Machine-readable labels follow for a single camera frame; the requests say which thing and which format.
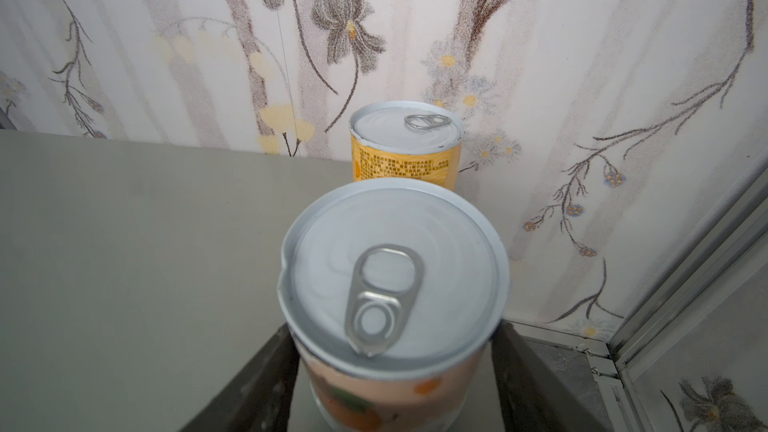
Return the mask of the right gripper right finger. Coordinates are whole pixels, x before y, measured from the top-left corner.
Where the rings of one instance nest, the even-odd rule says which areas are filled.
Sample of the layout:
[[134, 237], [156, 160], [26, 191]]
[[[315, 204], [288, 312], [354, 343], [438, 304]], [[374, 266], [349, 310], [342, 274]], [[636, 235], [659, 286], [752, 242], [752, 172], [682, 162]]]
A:
[[521, 337], [502, 322], [491, 360], [507, 431], [610, 431], [586, 355]]

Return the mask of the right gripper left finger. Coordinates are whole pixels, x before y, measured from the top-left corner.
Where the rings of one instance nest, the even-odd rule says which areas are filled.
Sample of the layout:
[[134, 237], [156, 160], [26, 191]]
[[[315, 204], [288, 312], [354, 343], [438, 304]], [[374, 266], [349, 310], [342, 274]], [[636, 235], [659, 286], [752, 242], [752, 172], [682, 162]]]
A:
[[286, 432], [299, 365], [298, 350], [284, 324], [183, 429]]

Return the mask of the orange persimmon label can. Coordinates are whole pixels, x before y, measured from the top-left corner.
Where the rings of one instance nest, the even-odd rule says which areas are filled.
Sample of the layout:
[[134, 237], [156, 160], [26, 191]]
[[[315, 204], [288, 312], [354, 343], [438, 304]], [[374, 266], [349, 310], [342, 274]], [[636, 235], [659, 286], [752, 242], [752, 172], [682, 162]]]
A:
[[277, 295], [313, 398], [337, 431], [444, 431], [502, 319], [510, 273], [491, 222], [456, 193], [379, 178], [308, 206]]

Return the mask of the yellow label can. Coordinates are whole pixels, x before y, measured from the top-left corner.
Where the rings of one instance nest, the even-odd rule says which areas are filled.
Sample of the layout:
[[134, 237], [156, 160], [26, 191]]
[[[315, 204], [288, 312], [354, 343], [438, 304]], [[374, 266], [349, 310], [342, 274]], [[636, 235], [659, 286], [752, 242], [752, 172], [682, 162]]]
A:
[[427, 103], [370, 104], [349, 120], [355, 181], [410, 178], [455, 188], [465, 126], [456, 114]]

